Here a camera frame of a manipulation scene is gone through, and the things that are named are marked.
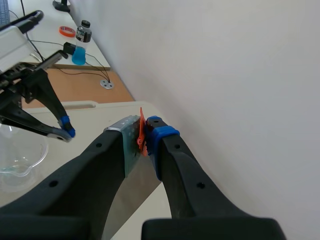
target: black cable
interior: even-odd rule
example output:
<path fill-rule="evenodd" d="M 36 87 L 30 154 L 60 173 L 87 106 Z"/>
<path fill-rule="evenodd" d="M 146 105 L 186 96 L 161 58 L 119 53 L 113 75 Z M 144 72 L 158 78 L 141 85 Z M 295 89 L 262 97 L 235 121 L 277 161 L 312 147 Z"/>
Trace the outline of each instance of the black cable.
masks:
<path fill-rule="evenodd" d="M 22 7 L 22 12 L 23 12 L 23 16 L 26 16 L 26 12 L 25 12 L 25 7 L 24 7 L 24 3 L 22 2 L 22 0 L 20 0 L 21 2 L 21 7 Z M 34 43 L 30 40 L 28 33 L 25 33 L 26 39 L 28 39 L 28 41 L 31 43 L 31 45 L 34 47 L 34 50 L 39 54 L 40 58 L 42 61 L 45 60 L 45 58 L 41 55 L 40 51 L 38 50 L 38 48 L 34 45 Z"/>
<path fill-rule="evenodd" d="M 19 17 L 17 16 L 17 14 L 15 14 L 13 11 L 9 10 L 10 13 L 13 13 L 16 16 L 16 19 L 18 19 Z"/>
<path fill-rule="evenodd" d="M 58 68 L 57 66 L 54 66 L 56 69 L 60 70 L 61 72 L 63 72 L 64 74 L 67 74 L 67 75 L 80 75 L 80 74 L 92 74 L 92 75 L 98 75 L 100 77 L 103 77 L 105 80 L 107 80 L 109 82 L 109 80 L 101 75 L 101 74 L 97 74 L 97 73 L 92 73 L 92 72 L 79 72 L 79 73 L 68 73 L 68 72 L 65 72 L 65 71 L 62 71 L 60 68 Z"/>
<path fill-rule="evenodd" d="M 51 41 L 36 41 L 36 40 L 31 40 L 31 42 L 35 42 L 35 43 L 45 43 L 45 44 L 57 44 L 63 47 L 62 44 L 57 43 L 57 42 L 51 42 Z"/>
<path fill-rule="evenodd" d="M 108 74 L 105 74 L 103 71 L 101 71 L 98 67 L 91 65 L 90 63 L 88 63 L 87 61 L 85 62 L 86 64 L 88 64 L 89 66 L 97 69 L 98 71 L 100 71 L 107 79 L 108 79 L 108 83 L 110 83 L 110 78 Z"/>
<path fill-rule="evenodd" d="M 99 62 L 99 60 L 95 57 L 95 56 L 93 56 L 93 55 L 90 55 L 90 54 L 88 54 L 88 53 L 86 53 L 86 55 L 88 55 L 88 56 L 90 56 L 90 57 L 93 57 L 100 65 L 101 65 L 101 67 L 103 67 L 103 69 L 104 69 L 104 71 L 105 71 L 105 73 L 106 73 L 106 75 L 108 76 L 108 78 L 110 79 L 110 77 L 109 77 L 109 75 L 108 75 L 108 72 L 107 72 L 107 70 L 106 70 L 106 68 Z"/>

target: bottle label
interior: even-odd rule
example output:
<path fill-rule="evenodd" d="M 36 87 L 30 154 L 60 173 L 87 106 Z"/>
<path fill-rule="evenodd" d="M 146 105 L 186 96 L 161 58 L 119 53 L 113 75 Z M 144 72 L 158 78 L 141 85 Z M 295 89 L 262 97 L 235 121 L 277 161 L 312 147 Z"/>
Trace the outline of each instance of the bottle label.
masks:
<path fill-rule="evenodd" d="M 88 33 L 78 28 L 76 30 L 75 38 L 78 39 L 80 42 L 88 43 L 91 40 L 91 35 L 92 35 L 91 32 Z"/>

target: white wall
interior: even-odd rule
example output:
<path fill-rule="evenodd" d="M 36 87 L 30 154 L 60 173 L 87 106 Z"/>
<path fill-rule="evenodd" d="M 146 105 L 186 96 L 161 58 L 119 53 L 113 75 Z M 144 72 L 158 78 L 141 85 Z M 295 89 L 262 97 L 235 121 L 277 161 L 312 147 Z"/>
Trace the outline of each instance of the white wall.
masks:
<path fill-rule="evenodd" d="M 236 205 L 320 239 L 320 1 L 71 3 Z"/>

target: black bottle cap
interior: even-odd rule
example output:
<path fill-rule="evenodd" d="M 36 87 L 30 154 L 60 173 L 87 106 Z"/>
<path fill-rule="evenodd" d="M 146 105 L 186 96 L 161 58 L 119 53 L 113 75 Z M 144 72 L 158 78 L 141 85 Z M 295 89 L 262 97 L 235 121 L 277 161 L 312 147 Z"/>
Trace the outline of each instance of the black bottle cap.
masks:
<path fill-rule="evenodd" d="M 85 28 L 90 28 L 90 22 L 86 20 L 82 20 L 81 25 Z"/>

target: wooden table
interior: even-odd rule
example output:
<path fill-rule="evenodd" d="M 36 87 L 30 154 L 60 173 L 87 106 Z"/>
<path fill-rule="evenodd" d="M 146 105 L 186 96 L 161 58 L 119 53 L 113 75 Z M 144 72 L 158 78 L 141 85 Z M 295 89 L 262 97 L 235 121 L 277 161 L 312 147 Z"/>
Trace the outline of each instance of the wooden table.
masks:
<path fill-rule="evenodd" d="M 93 73 L 100 71 L 63 69 L 70 74 Z M 110 80 L 114 83 L 113 89 L 105 89 L 100 85 L 102 76 L 93 74 L 68 75 L 58 69 L 47 70 L 51 85 L 61 102 L 94 101 L 99 104 L 132 102 L 133 97 L 115 72 L 108 71 Z M 22 103 L 23 108 L 41 108 L 43 105 L 37 100 L 30 104 Z"/>

